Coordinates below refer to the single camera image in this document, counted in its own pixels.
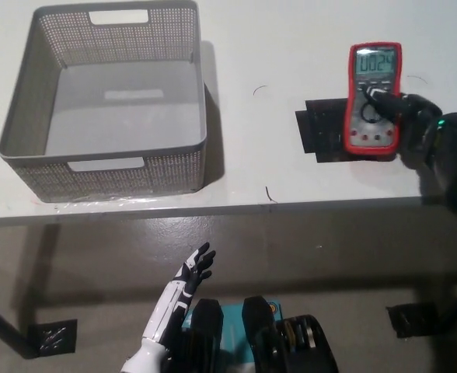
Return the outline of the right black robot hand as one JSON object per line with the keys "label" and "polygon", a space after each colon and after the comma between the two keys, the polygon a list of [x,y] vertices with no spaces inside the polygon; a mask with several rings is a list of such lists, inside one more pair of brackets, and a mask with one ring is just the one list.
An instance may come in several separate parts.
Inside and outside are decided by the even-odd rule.
{"label": "right black robot hand", "polygon": [[437,137],[441,109],[418,94],[388,92],[369,86],[362,92],[375,112],[399,130],[398,153],[409,166],[423,162]]}

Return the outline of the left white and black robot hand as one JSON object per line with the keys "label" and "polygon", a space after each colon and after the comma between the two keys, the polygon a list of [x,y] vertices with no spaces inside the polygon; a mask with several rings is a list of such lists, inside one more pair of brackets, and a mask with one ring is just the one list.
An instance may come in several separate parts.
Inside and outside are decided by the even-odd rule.
{"label": "left white and black robot hand", "polygon": [[179,302],[190,303],[201,282],[212,275],[210,267],[215,255],[216,252],[210,249],[210,243],[206,242],[184,261],[172,280],[180,290]]}

